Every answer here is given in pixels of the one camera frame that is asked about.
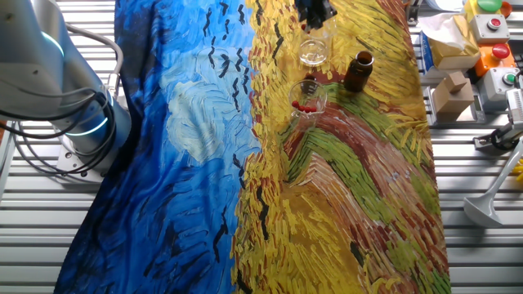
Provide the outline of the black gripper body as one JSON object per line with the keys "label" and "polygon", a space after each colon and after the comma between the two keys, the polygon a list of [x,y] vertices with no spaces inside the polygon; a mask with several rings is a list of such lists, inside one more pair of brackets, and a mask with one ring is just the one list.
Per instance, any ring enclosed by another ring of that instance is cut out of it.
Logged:
{"label": "black gripper body", "polygon": [[329,0],[295,0],[294,6],[296,8],[298,6],[308,7],[308,11],[309,11],[308,15],[312,14],[312,13],[315,13],[315,14],[330,13],[333,16],[335,16],[337,14],[336,8],[330,3]]}

